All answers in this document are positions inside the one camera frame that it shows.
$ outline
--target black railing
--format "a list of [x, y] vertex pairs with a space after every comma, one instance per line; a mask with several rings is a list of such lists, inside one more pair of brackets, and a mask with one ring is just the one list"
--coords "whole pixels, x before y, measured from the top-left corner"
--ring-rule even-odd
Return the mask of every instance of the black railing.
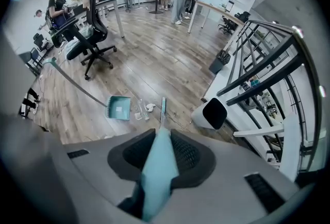
[[[258, 29], [259, 30], [265, 29], [267, 31], [264, 37], [261, 37], [259, 33], [256, 32]], [[273, 35], [278, 42], [278, 45], [273, 49], [271, 49], [267, 44], [267, 42], [265, 41], [265, 38], [268, 35]], [[259, 40], [258, 43], [252, 39], [253, 36], [255, 36]], [[261, 128], [256, 118], [253, 117], [253, 115], [250, 113], [247, 106], [245, 105], [245, 101], [251, 99], [255, 103], [256, 108], [262, 112], [268, 124], [270, 126], [273, 126], [272, 120], [270, 119], [266, 111], [263, 109], [260, 102], [256, 99], [256, 95], [263, 93], [263, 91], [265, 90], [268, 90], [270, 95], [274, 99], [275, 105], [279, 113], [284, 119], [285, 114], [282, 109], [282, 106], [280, 105], [275, 93], [271, 89], [271, 86], [275, 85], [276, 83], [284, 79], [290, 89], [290, 93], [292, 95], [294, 105], [296, 107], [296, 112], [299, 118], [299, 125], [302, 136], [302, 144], [300, 148], [301, 154], [302, 154], [302, 150], [304, 149], [303, 148], [304, 136], [306, 135], [305, 114], [298, 91], [295, 88], [294, 82], [292, 82], [293, 80], [291, 80], [292, 78], [290, 79], [289, 77], [290, 74], [293, 71], [295, 71], [298, 67], [300, 67], [302, 64], [305, 65], [309, 83], [312, 88], [312, 95], [313, 95], [313, 101], [315, 107], [314, 109], [315, 119], [316, 119], [315, 128], [314, 128], [315, 131], [313, 137], [313, 146], [310, 151], [310, 159], [307, 165], [307, 170], [309, 170], [312, 160], [315, 156], [318, 139], [319, 139], [320, 127], [321, 127], [321, 97], [319, 92], [317, 91], [317, 88], [319, 87], [319, 81], [318, 81], [316, 69], [302, 36], [300, 35], [299, 32], [287, 26], [267, 23], [267, 22], [248, 21], [246, 22], [242, 30], [239, 32], [236, 42], [237, 42], [237, 47], [234, 52], [235, 54], [234, 65], [230, 72], [227, 86], [224, 87], [222, 90], [220, 90], [217, 93], [217, 96], [221, 96], [231, 91], [232, 89], [240, 85], [243, 85], [247, 80], [253, 78], [255, 75], [257, 75], [260, 71], [264, 70], [268, 66], [270, 66], [271, 69], [274, 69], [276, 67], [275, 65], [279, 65], [280, 63], [283, 62], [285, 58], [289, 57], [289, 54], [286, 52], [288, 48], [293, 47], [296, 50], [297, 55], [294, 56], [288, 63], [283, 65], [282, 68], [278, 69], [277, 71], [273, 71], [274, 73], [270, 73], [271, 75], [267, 79], [259, 83], [257, 86], [251, 87], [247, 89], [245, 92], [238, 94], [236, 97], [228, 100], [227, 105], [231, 106], [234, 104], [238, 104], [242, 108], [242, 110], [247, 113], [247, 115], [251, 118], [254, 124], [258, 128]], [[250, 53], [244, 59], [245, 45], [247, 45]], [[241, 50], [239, 75], [236, 80], [232, 81], [239, 50]], [[257, 58], [255, 58], [254, 55], [255, 51], [259, 53], [259, 56]], [[283, 53], [286, 53], [286, 56], [284, 58], [279, 58]], [[250, 63], [248, 66], [245, 67], [244, 62], [250, 56], [252, 58], [252, 63]], [[280, 161], [280, 157], [282, 157], [282, 150], [283, 150], [282, 139], [277, 134], [275, 135], [275, 139], [273, 142], [269, 141], [268, 135], [264, 135], [263, 138], [267, 142], [270, 148], [270, 152], [274, 155], [275, 159]], [[280, 151], [279, 152], [275, 151], [274, 146], [279, 147]]]

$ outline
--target black trash bag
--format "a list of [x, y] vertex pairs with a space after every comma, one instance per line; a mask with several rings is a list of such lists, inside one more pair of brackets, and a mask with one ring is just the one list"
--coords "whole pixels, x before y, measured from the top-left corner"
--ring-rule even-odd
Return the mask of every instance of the black trash bag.
[[221, 61], [223, 65], [227, 65], [229, 63], [231, 55], [228, 54], [225, 50], [221, 50], [217, 54], [217, 58]]

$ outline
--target chair armrest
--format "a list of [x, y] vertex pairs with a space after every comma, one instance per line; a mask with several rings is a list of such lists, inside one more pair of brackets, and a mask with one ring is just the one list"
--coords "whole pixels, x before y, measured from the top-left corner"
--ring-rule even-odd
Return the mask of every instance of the chair armrest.
[[61, 35], [65, 30], [68, 30], [71, 26], [73, 26], [75, 23], [78, 22], [78, 19], [73, 17], [72, 19], [68, 20], [65, 24], [63, 24], [60, 29], [53, 34], [51, 37], [57, 37], [58, 35]]

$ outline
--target chair seat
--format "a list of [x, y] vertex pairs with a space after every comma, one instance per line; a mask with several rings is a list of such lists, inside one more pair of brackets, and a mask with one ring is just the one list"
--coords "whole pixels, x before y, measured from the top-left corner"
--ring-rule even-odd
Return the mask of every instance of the chair seat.
[[[87, 39], [87, 41], [91, 45], [95, 45], [103, 37], [103, 34], [98, 31], [86, 32], [86, 28], [88, 28], [88, 26], [85, 26], [79, 32]], [[65, 47], [66, 58], [68, 60], [72, 60], [86, 49], [87, 47], [85, 47], [79, 40], [77, 40], [77, 38], [74, 38], [74, 40], [66, 44]]]

